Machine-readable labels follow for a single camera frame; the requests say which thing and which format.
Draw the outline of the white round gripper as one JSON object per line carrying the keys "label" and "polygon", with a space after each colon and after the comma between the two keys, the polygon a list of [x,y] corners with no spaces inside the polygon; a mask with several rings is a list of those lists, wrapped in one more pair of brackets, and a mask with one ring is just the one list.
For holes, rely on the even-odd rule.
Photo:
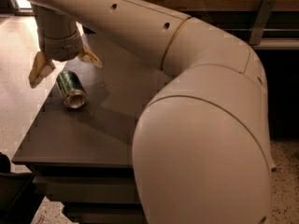
{"label": "white round gripper", "polygon": [[87,46],[83,46],[78,29],[71,36],[63,38],[48,38],[38,35],[38,42],[41,51],[36,54],[28,77],[32,89],[35,89],[55,70],[52,60],[64,62],[78,56],[84,63],[90,63],[99,68],[103,67],[100,59]]}

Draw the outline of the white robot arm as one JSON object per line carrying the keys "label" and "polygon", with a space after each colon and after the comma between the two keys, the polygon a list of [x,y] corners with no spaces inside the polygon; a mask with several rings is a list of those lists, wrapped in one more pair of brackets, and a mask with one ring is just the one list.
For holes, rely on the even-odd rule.
{"label": "white robot arm", "polygon": [[29,0],[82,23],[170,77],[135,128],[148,224],[271,224],[267,82],[252,48],[142,0]]}

